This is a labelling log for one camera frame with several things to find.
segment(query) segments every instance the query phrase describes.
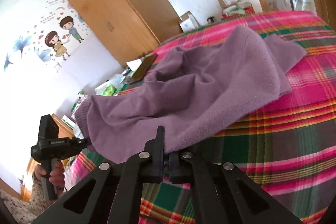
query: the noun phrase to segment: phone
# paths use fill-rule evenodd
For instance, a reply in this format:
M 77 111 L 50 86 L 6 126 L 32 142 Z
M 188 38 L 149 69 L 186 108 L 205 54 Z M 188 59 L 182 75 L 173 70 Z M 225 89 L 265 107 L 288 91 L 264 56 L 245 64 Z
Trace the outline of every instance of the phone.
M 137 71 L 127 80 L 128 84 L 134 84 L 141 81 L 147 74 L 147 71 L 151 68 L 158 54 L 152 54 L 151 56 L 146 57 Z

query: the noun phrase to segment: bed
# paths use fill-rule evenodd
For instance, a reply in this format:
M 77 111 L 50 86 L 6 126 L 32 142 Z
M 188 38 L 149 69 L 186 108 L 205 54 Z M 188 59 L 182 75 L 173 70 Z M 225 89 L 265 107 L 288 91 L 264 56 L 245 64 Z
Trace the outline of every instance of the bed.
M 317 223 L 336 194 L 334 30 L 312 12 L 239 16 L 167 40 L 154 51 L 156 63 L 173 47 L 224 42 L 239 24 L 261 37 L 276 33 L 295 40 L 307 55 L 287 73 L 292 93 L 204 140 L 198 149 L 208 161 L 233 162 L 304 223 Z M 135 88 L 126 86 L 121 95 Z M 70 167 L 73 183 L 104 160 L 83 150 Z M 194 223 L 189 185 L 171 185 L 168 177 L 161 184 L 145 184 L 140 212 L 163 223 Z

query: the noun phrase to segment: cartoon girl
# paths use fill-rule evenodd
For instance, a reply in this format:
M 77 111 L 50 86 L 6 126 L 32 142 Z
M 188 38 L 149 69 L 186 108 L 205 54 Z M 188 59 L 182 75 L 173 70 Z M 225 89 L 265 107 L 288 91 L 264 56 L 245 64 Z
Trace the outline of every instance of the cartoon girl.
M 66 54 L 67 56 L 70 56 L 70 54 L 68 54 L 67 52 L 67 48 L 63 46 L 63 44 L 65 43 L 61 42 L 57 32 L 55 31 L 51 31 L 47 34 L 47 36 L 45 37 L 45 44 L 48 47 L 53 47 L 54 51 L 56 52 L 56 57 L 63 56 L 63 60 L 66 60 L 64 55 Z

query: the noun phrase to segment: purple fleece cloth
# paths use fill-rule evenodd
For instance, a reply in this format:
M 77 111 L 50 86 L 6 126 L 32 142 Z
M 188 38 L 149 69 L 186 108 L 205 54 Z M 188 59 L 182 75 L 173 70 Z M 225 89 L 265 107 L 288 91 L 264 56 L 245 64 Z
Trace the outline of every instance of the purple fleece cloth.
M 159 125 L 169 153 L 291 92 L 285 73 L 305 54 L 296 43 L 276 35 L 263 40 L 238 26 L 219 45 L 172 49 L 133 92 L 91 96 L 76 121 L 96 151 L 115 163 L 141 152 Z

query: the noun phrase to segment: wardrobe door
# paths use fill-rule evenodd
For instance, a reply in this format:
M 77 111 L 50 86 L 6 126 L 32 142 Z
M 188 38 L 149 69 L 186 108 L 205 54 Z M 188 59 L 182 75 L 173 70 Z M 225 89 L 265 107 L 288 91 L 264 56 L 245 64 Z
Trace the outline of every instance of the wardrobe door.
M 122 66 L 159 45 L 153 32 L 128 0 L 69 2 Z

